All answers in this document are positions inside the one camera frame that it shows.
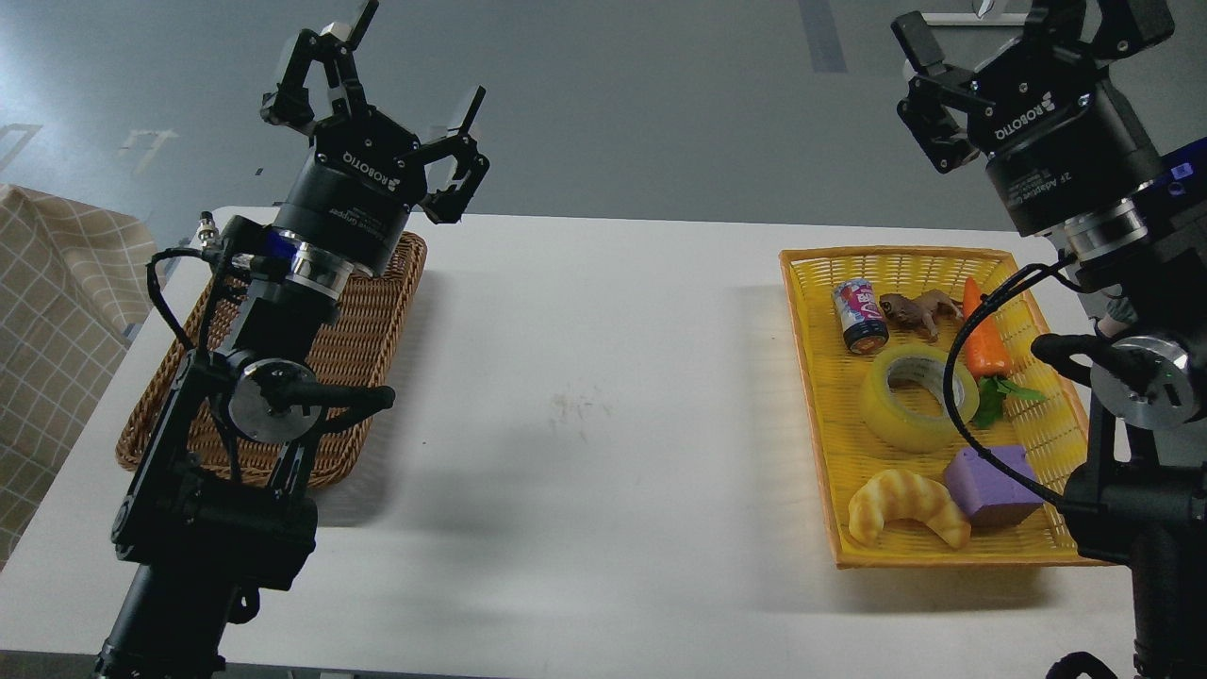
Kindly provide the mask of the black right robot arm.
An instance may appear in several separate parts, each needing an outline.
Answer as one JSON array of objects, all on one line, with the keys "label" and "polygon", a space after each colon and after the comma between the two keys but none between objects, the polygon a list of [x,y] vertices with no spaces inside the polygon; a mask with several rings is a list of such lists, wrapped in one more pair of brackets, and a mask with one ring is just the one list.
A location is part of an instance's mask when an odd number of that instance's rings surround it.
[{"label": "black right robot arm", "polygon": [[1078,292],[1116,289],[1129,321],[1038,336],[1031,353],[1091,391],[1086,460],[1062,493],[982,460],[1056,508],[1083,557],[1131,570],[1135,674],[1205,675],[1205,469],[1168,467],[1155,431],[1205,418],[1205,142],[1161,156],[1112,63],[1164,42],[1164,1],[1034,1],[1018,39],[974,70],[945,60],[919,11],[892,33],[914,69],[898,112],[939,172],[978,154],[1022,236],[1059,235],[1055,265],[1030,265],[970,314],[978,326],[1061,268]]}]

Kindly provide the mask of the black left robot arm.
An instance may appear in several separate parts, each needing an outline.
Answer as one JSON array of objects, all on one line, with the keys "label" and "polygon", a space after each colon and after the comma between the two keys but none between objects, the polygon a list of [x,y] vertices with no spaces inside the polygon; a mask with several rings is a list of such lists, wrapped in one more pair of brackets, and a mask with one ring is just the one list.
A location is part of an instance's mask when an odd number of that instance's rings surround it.
[{"label": "black left robot arm", "polygon": [[275,219],[203,212],[193,245],[146,263],[177,355],[109,534],[138,572],[95,678],[225,671],[225,627],[288,590],[315,549],[321,441],[395,403],[385,386],[323,384],[311,356],[348,283],[387,274],[413,210],[462,218],[488,171],[471,136],[486,90],[435,141],[371,105],[354,55],[378,8],[286,47],[260,117],[305,135],[309,156]]}]

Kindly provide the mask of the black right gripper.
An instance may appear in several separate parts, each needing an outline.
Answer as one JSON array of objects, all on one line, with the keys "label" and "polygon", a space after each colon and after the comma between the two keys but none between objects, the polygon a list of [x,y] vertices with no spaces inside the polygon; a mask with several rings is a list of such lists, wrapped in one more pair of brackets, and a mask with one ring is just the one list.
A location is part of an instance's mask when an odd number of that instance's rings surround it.
[{"label": "black right gripper", "polygon": [[1022,236],[1131,197],[1164,160],[1107,66],[1174,33],[1166,1],[1033,1],[1026,40],[954,66],[919,11],[891,23],[914,70],[897,112],[937,172],[989,158],[986,172]]}]

